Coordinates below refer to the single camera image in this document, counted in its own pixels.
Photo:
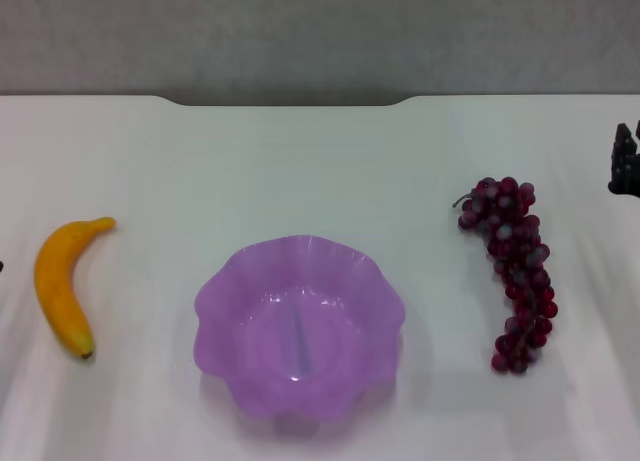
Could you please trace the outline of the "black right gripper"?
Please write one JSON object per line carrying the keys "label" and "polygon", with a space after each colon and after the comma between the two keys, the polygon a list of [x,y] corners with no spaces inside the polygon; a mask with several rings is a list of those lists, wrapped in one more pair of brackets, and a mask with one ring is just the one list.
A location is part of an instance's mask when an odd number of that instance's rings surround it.
{"label": "black right gripper", "polygon": [[[640,145],[640,121],[636,127]],[[639,155],[637,143],[625,123],[617,126],[611,153],[611,179],[608,189],[614,195],[640,197]]]}

